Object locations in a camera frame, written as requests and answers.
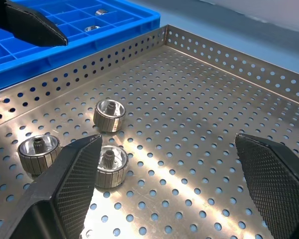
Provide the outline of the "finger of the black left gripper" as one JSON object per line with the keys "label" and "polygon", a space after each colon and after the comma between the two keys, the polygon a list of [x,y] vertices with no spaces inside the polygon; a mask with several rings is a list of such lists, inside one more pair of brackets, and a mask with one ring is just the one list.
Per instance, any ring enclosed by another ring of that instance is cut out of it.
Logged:
{"label": "finger of the black left gripper", "polygon": [[66,35],[42,13],[4,0],[4,30],[15,38],[39,47],[68,45]]}

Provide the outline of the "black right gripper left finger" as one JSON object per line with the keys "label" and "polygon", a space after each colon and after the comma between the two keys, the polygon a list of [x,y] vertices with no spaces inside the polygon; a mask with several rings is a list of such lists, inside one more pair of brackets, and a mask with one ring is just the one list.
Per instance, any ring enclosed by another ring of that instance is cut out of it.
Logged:
{"label": "black right gripper left finger", "polygon": [[102,136],[95,134],[63,147],[21,196],[4,224],[4,239],[79,239],[102,142]]}

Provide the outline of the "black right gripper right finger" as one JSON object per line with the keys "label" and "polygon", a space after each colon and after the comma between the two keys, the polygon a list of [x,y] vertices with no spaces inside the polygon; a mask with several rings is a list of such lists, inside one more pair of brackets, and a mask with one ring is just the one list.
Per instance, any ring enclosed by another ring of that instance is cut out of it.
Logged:
{"label": "black right gripper right finger", "polygon": [[299,158],[282,143],[237,134],[250,197],[274,239],[299,239]]}

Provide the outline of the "blue compartment tray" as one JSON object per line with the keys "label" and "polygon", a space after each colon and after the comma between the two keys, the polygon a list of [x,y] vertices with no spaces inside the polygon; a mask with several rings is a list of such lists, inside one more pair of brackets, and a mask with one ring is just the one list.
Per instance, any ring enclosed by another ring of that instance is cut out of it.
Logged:
{"label": "blue compartment tray", "polygon": [[[68,38],[37,47],[0,29],[0,90],[159,28],[160,14],[126,0],[13,0],[37,10]],[[107,14],[95,16],[105,9]],[[85,32],[97,25],[96,31]]]}

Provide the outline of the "perforated metal tray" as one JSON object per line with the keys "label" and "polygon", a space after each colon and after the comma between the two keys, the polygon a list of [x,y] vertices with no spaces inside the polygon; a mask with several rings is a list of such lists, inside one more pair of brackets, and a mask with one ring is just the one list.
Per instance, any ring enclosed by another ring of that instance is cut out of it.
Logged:
{"label": "perforated metal tray", "polygon": [[126,108],[103,142],[129,167],[118,189],[94,191],[83,239],[272,239],[234,140],[257,135],[299,157],[299,75],[173,26],[0,90],[0,229],[32,182],[18,146],[96,134],[102,99]]}

